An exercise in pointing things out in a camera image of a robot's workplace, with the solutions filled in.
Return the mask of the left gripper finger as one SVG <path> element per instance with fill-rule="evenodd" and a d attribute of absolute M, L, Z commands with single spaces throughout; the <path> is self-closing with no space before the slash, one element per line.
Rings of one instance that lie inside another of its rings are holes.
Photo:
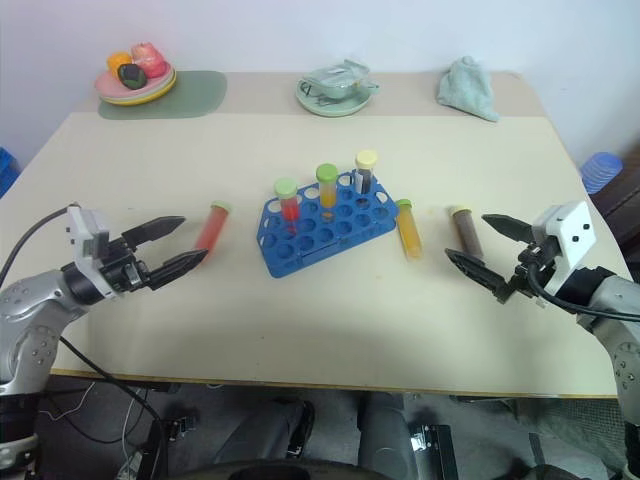
<path fill-rule="evenodd" d="M 128 246 L 140 246 L 171 234 L 185 220 L 184 216 L 158 217 L 123 232 L 121 237 Z"/>
<path fill-rule="evenodd" d="M 181 253 L 148 274 L 148 287 L 157 290 L 181 278 L 196 268 L 208 255 L 207 249 L 197 249 Z"/>

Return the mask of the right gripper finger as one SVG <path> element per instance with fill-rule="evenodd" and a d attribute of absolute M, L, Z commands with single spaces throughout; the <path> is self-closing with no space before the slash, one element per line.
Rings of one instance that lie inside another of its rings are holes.
<path fill-rule="evenodd" d="M 504 304 L 515 292 L 515 288 L 501 275 L 488 269 L 482 260 L 465 252 L 445 249 L 447 258 L 467 278 L 489 290 L 491 294 Z"/>
<path fill-rule="evenodd" d="M 484 214 L 482 219 L 494 230 L 516 242 L 534 243 L 532 226 L 522 220 L 503 214 Z"/>

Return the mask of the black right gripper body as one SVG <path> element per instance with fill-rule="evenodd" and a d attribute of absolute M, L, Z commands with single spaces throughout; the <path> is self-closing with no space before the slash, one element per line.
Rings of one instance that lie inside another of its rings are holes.
<path fill-rule="evenodd" d="M 542 243 L 529 244 L 519 255 L 514 274 L 507 282 L 507 291 L 503 302 L 518 292 L 528 298 L 538 297 L 531 286 L 529 273 L 532 272 L 538 284 L 544 287 L 555 273 L 556 239 L 549 237 Z"/>

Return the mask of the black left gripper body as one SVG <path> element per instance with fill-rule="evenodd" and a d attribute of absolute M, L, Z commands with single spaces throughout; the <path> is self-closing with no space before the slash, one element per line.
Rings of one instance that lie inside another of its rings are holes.
<path fill-rule="evenodd" d="M 117 294 L 134 292 L 148 286 L 149 270 L 136 257 L 136 250 L 137 247 L 131 245 L 122 234 L 108 243 L 106 255 L 101 258 L 100 274 Z"/>

